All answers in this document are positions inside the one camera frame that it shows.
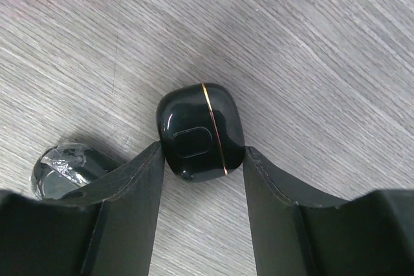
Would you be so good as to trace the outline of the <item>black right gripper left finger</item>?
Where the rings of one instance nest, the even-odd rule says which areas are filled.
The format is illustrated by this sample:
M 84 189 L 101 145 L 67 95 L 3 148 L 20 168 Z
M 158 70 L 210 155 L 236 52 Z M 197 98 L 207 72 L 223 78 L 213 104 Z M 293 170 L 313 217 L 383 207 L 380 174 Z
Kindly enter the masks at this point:
M 164 178 L 155 142 L 59 200 L 1 192 L 2 275 L 147 275 Z

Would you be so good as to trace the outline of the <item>black earbud charging case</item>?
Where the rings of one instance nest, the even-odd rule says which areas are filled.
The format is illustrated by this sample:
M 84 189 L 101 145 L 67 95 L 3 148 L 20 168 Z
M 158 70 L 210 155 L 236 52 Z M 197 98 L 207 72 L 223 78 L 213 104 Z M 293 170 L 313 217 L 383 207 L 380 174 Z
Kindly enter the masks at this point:
M 245 136 L 230 92 L 199 83 L 165 95 L 157 106 L 158 135 L 173 173 L 188 182 L 227 176 L 243 163 Z

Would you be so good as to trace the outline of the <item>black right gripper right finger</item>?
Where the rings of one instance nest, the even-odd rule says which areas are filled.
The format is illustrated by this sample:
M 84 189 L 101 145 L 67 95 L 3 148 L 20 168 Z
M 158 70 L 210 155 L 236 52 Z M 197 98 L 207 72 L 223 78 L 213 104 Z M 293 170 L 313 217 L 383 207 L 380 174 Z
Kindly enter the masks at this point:
M 325 193 L 247 147 L 243 176 L 258 275 L 412 275 L 413 192 Z

